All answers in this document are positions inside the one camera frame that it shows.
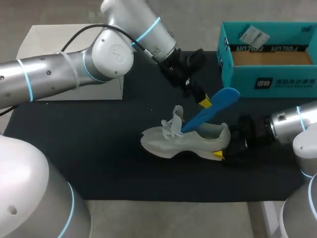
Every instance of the black table surface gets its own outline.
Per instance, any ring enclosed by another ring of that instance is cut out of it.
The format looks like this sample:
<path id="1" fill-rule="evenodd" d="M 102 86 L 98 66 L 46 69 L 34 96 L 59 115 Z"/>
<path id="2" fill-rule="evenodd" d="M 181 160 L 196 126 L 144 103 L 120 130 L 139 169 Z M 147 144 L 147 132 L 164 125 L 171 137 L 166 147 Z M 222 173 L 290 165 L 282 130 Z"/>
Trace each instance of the black table surface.
<path id="1" fill-rule="evenodd" d="M 194 77 L 212 96 L 222 88 L 215 52 Z M 312 99 L 240 99 L 212 123 L 235 124 Z M 14 110 L 5 135 L 39 148 L 84 199 L 187 202 L 285 200 L 303 178 L 291 146 L 262 148 L 256 166 L 224 166 L 183 152 L 162 159 L 145 151 L 141 132 L 169 120 L 175 105 L 185 119 L 199 107 L 184 99 L 156 65 L 135 54 L 123 100 L 33 102 Z"/>

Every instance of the shoelace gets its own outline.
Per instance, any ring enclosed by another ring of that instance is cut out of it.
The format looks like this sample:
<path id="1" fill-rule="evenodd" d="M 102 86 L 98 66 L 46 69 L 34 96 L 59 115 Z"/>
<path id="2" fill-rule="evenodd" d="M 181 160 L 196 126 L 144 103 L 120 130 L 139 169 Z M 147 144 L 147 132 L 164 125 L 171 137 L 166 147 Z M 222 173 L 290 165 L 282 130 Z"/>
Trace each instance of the shoelace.
<path id="1" fill-rule="evenodd" d="M 166 121 L 166 120 L 162 120 L 161 121 L 161 124 L 162 124 L 162 133 L 163 133 L 163 136 L 165 139 L 169 139 L 170 137 L 175 137 L 175 136 L 183 136 L 183 133 L 182 132 L 176 132 L 176 131 L 173 131 L 172 128 L 171 128 L 171 125 L 172 125 L 172 119 L 169 120 L 169 121 Z"/>

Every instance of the shoe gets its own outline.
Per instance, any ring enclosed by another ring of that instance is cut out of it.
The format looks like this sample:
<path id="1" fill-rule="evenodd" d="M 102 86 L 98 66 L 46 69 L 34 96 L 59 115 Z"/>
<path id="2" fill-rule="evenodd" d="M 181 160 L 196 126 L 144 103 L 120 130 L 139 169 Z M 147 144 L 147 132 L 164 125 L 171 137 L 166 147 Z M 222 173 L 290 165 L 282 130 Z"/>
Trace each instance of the shoe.
<path id="1" fill-rule="evenodd" d="M 176 106 L 170 121 L 162 120 L 162 126 L 145 130 L 141 138 L 142 146 L 150 153 L 170 159 L 182 151 L 192 151 L 198 156 L 221 160 L 213 154 L 226 148 L 230 142 L 227 124 L 213 125 L 204 123 L 195 131 L 182 133 L 183 108 Z"/>

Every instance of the concrete floor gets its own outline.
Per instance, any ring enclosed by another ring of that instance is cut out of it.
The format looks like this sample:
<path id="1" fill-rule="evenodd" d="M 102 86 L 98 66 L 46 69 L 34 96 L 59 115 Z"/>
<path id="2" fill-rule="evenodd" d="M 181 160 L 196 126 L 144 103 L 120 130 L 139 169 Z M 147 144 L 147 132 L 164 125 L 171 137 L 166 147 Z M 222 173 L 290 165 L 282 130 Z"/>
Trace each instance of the concrete floor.
<path id="1" fill-rule="evenodd" d="M 183 50 L 216 50 L 222 21 L 314 21 L 317 11 L 315 0 L 149 2 Z M 32 25 L 102 22 L 100 4 L 101 0 L 0 1 L 0 62 L 15 59 Z M 10 114 L 0 118 L 0 132 L 9 117 Z M 253 236 L 246 203 L 89 201 L 89 207 L 94 221 L 93 238 L 264 236 L 261 232 Z"/>

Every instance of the teal cardboard box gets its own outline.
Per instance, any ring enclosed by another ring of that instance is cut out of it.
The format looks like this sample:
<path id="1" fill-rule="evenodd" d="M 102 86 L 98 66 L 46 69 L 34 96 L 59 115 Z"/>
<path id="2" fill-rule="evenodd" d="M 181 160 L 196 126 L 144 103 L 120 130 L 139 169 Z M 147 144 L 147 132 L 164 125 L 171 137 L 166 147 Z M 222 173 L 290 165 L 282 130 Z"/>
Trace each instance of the teal cardboard box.
<path id="1" fill-rule="evenodd" d="M 251 27 L 259 34 L 247 44 Z M 217 49 L 223 86 L 247 98 L 317 98 L 316 29 L 316 22 L 224 22 Z M 251 46 L 266 34 L 264 45 Z"/>

